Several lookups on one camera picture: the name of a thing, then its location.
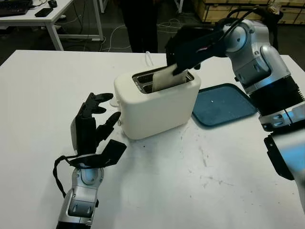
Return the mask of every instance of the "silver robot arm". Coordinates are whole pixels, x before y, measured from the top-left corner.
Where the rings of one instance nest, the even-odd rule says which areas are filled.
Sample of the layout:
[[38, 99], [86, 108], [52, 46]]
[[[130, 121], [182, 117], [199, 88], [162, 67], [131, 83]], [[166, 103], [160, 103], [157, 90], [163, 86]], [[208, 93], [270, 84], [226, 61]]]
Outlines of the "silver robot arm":
[[[274, 21], [266, 23], [275, 29]], [[271, 46], [267, 26], [227, 17], [215, 27], [183, 26], [166, 45], [168, 65], [177, 64], [174, 74], [198, 69], [212, 56], [231, 59], [235, 80], [258, 109], [262, 128], [271, 132], [264, 140], [268, 156], [280, 176], [296, 181], [305, 212], [305, 101]]]
[[[92, 114], [104, 113], [106, 109], [99, 104], [112, 97], [112, 94], [89, 94], [71, 124], [72, 144], [77, 155], [61, 156], [54, 163], [53, 174], [64, 197], [56, 229], [91, 228], [95, 208], [99, 204], [97, 192], [104, 178], [103, 168], [117, 164], [126, 149], [124, 143], [111, 139], [103, 152], [96, 154], [97, 146], [109, 137], [121, 113], [115, 112], [98, 127]], [[72, 187], [67, 194], [57, 176], [57, 165], [62, 160], [75, 167]]]
[[259, 110], [263, 129], [272, 132], [264, 140], [269, 158], [280, 176], [295, 180], [305, 212], [305, 101], [299, 87], [262, 23], [243, 20], [224, 42], [235, 79]]

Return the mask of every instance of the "black pants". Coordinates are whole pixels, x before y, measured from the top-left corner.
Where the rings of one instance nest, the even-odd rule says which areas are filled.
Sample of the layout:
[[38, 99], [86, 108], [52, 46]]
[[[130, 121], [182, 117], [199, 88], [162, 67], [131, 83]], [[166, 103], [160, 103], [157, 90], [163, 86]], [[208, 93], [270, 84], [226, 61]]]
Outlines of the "black pants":
[[152, 0], [122, 0], [132, 52], [158, 52], [157, 6]]

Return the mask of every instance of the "table surface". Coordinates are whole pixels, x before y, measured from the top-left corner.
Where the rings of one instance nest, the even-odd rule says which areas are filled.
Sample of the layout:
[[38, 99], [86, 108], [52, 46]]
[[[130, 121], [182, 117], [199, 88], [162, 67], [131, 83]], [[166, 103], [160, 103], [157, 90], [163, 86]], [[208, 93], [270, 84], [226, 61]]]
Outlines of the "table surface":
[[[289, 56], [283, 59], [305, 92], [305, 73]], [[165, 65], [165, 54], [152, 60]], [[57, 157], [73, 154], [72, 119], [90, 92], [113, 92], [115, 77], [143, 68], [144, 54], [52, 51], [16, 51], [0, 66], [2, 228], [56, 227], [63, 199], [52, 169]], [[240, 87], [227, 58], [206, 60], [197, 73], [201, 88]], [[115, 111], [104, 107], [98, 124]], [[138, 141], [116, 126], [110, 138], [128, 148], [105, 169], [92, 228], [304, 228], [295, 182], [276, 174], [257, 118], [211, 129], [191, 118]], [[65, 163], [58, 168], [66, 191], [72, 170]]]
[[[0, 17], [1, 22], [54, 22], [62, 13], [66, 10], [66, 8], [73, 2], [73, 0], [58, 0], [57, 7], [53, 9], [51, 13], [49, 13], [46, 17], [37, 18], [35, 17], [35, 13], [40, 11], [42, 8], [50, 8], [48, 1], [41, 6], [35, 7], [32, 10], [28, 10], [28, 12], [24, 15], [17, 16], [9, 16], [9, 17]], [[39, 0], [33, 0], [33, 5], [39, 5]]]

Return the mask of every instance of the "plastic tray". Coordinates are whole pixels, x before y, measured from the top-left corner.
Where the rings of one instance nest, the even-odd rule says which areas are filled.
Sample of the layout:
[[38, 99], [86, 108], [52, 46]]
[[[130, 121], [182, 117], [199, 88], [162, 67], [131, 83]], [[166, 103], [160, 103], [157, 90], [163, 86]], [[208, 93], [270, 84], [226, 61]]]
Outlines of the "plastic tray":
[[194, 117], [205, 126], [235, 121], [256, 113], [250, 98], [237, 86], [224, 83], [199, 90]]

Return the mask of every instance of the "floor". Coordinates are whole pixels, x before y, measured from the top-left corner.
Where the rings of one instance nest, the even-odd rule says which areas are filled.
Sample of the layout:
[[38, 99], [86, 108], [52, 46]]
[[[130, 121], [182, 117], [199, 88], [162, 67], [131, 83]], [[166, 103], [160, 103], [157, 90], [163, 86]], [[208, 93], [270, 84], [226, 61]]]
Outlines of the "floor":
[[[75, 0], [75, 7], [80, 21], [83, 21], [81, 31], [76, 13], [71, 6], [66, 11], [67, 19], [58, 21], [62, 26], [62, 33], [97, 34], [93, 3], [90, 0]], [[158, 13], [158, 44], [159, 52], [165, 52], [165, 45], [179, 27], [184, 24], [201, 24], [193, 12], [190, 0], [185, 0], [183, 13], [177, 14], [177, 7], [173, 0], [163, 0]], [[87, 52], [131, 52], [126, 28], [122, 19], [121, 10], [109, 0], [106, 12], [101, 14], [105, 42], [80, 40], [62, 40], [66, 51]], [[290, 55], [305, 70], [305, 26], [279, 26], [279, 52]], [[16, 50], [54, 50], [46, 30], [41, 28], [17, 27], [7, 35], [0, 35], [0, 65]]]

